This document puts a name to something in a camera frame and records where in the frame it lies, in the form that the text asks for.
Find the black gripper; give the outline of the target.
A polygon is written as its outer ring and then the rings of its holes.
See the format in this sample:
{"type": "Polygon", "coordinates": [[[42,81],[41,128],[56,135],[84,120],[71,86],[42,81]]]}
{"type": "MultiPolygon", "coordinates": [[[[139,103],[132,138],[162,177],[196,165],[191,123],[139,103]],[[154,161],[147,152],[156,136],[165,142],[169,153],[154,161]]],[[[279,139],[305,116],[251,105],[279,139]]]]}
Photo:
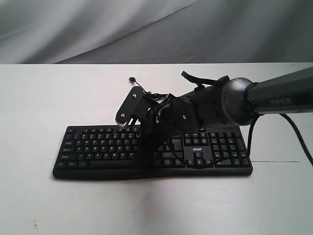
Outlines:
{"type": "Polygon", "coordinates": [[[135,161],[145,167],[153,166],[154,153],[173,136],[179,134],[174,120],[177,97],[168,97],[158,103],[142,98],[133,111],[133,118],[140,122],[140,134],[135,161]]]}

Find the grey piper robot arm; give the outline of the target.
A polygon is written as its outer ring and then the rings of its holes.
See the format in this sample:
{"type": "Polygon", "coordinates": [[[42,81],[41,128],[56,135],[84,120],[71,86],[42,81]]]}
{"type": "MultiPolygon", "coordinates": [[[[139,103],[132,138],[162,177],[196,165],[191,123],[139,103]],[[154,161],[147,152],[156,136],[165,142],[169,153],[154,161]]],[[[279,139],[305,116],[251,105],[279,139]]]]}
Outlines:
{"type": "Polygon", "coordinates": [[[140,138],[135,159],[147,164],[153,154],[171,137],[193,134],[203,126],[237,125],[253,128],[257,119],[266,114],[279,114],[285,119],[290,113],[313,110],[313,70],[307,68],[263,82],[228,76],[213,81],[182,76],[196,88],[182,96],[166,95],[146,112],[140,123],[140,138]]]}

